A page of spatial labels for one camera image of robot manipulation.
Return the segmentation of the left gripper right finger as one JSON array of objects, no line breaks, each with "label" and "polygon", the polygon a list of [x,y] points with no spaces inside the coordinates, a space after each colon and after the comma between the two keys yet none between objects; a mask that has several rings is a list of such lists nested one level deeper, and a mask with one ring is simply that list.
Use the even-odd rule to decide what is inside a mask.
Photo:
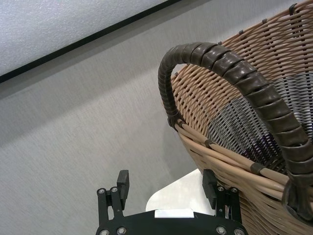
[{"label": "left gripper right finger", "polygon": [[239,190],[237,188],[225,188],[218,185],[218,180],[210,169],[203,170],[202,188],[211,208],[215,210],[216,217],[231,219],[242,224]]}]

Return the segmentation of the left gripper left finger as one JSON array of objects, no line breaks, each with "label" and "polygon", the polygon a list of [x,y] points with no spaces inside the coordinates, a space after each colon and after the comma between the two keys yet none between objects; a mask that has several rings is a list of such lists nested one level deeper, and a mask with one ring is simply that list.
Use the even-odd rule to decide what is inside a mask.
[{"label": "left gripper left finger", "polygon": [[113,209],[114,218],[123,217],[123,211],[125,209],[129,188],[129,171],[121,170],[116,181],[116,186],[110,188],[109,190],[106,190],[105,188],[98,189],[97,197],[99,227],[109,222],[109,207],[112,207]]}]

